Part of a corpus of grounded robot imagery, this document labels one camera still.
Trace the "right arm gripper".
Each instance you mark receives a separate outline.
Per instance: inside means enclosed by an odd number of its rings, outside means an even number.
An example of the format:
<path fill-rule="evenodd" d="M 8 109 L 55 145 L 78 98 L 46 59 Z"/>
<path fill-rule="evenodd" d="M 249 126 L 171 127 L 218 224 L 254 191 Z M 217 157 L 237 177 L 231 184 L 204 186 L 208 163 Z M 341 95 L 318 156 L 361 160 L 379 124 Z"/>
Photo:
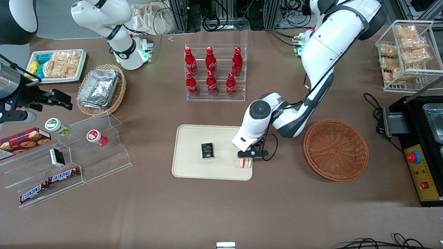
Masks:
<path fill-rule="evenodd" d="M 36 85 L 27 86 L 23 78 L 1 78 L 1 115 L 36 115 L 43 105 L 72 110 L 71 96 L 57 89 L 43 92 Z M 44 96 L 47 101 L 39 100 Z"/>

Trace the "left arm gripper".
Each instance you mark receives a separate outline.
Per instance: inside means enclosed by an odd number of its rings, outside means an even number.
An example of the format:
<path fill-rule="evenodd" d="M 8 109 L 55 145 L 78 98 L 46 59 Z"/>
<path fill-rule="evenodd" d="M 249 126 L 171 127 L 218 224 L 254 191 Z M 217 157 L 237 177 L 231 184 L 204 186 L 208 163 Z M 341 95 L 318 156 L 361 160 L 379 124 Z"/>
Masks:
<path fill-rule="evenodd" d="M 256 151 L 258 148 L 264 150 L 266 137 L 262 136 L 265 130 L 266 127 L 261 126 L 252 126 L 252 129 L 241 126 L 232 139 L 232 144 L 242 152 Z"/>

